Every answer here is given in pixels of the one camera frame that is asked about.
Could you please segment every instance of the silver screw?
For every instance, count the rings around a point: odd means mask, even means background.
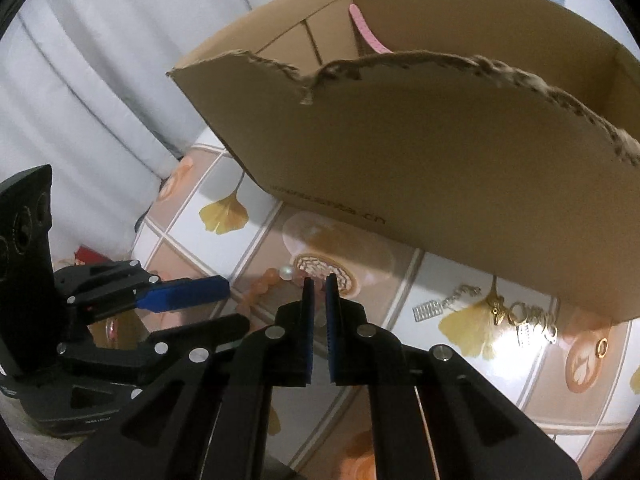
[[[156,346],[154,346],[154,351],[156,352],[156,354],[159,354],[159,355],[166,354],[168,350],[169,350],[169,345],[164,341],[156,343]]]
[[[269,339],[280,339],[285,335],[285,333],[286,330],[284,330],[283,327],[279,325],[270,326],[267,330],[264,331],[264,335]]]
[[[356,329],[356,332],[361,337],[373,337],[373,336],[376,335],[377,331],[376,331],[375,325],[367,323],[367,324],[364,324],[364,325],[360,325]]]
[[[453,350],[447,345],[436,345],[431,349],[431,353],[438,361],[448,361],[453,357]]]
[[[192,363],[203,363],[209,359],[209,350],[206,348],[194,348],[189,352],[189,361]]]

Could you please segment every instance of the white curtain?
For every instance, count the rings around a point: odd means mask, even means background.
[[[205,125],[165,73],[269,0],[27,0],[0,41],[0,181],[51,164],[52,256],[129,249]]]

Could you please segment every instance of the ring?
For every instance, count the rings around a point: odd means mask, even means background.
[[[596,345],[596,357],[598,359],[602,359],[605,355],[607,355],[607,350],[609,349],[609,341],[606,337],[603,337],[598,344]]]

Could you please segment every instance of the patterned tablecloth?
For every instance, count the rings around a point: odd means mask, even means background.
[[[279,202],[243,173],[210,130],[146,215],[132,257],[166,280],[221,274],[232,285],[231,298],[220,303],[164,316],[140,311],[148,330],[234,312],[270,267],[306,266],[320,275],[337,269],[343,294],[362,303],[369,320],[411,346],[456,348],[577,461],[585,478],[640,404],[640,320],[612,325],[497,277],[505,306],[538,307],[558,327],[558,340],[550,344],[550,330],[540,322],[529,325],[528,335],[506,321],[495,326],[482,301],[491,275]],[[416,306],[442,302],[460,285],[480,292],[462,294],[439,316],[415,320]],[[270,324],[279,305],[299,296],[291,282],[272,287],[252,309],[254,323]],[[273,393],[268,453],[310,480],[354,478],[354,468],[366,472],[373,464],[368,401],[363,390],[330,384],[325,330],[320,313],[312,386]],[[606,355],[598,358],[604,338]]]

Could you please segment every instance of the yellow ginkgo leaf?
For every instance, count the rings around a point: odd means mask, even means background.
[[[280,433],[281,429],[278,414],[276,413],[276,410],[273,409],[273,406],[271,406],[269,410],[269,425],[267,427],[267,433],[271,436],[277,435]]]
[[[478,357],[482,354],[487,361],[495,357],[492,344],[503,329],[494,323],[492,305],[504,302],[496,292],[495,282],[494,276],[491,291],[484,300],[452,312],[438,326],[449,341],[460,348],[464,357]]]
[[[234,191],[226,198],[204,206],[200,210],[200,218],[207,231],[223,235],[242,229],[246,225],[249,215],[236,195],[237,191]]]
[[[636,395],[640,394],[640,366],[638,367],[638,370],[636,370],[631,376],[629,384],[631,385],[631,389]]]

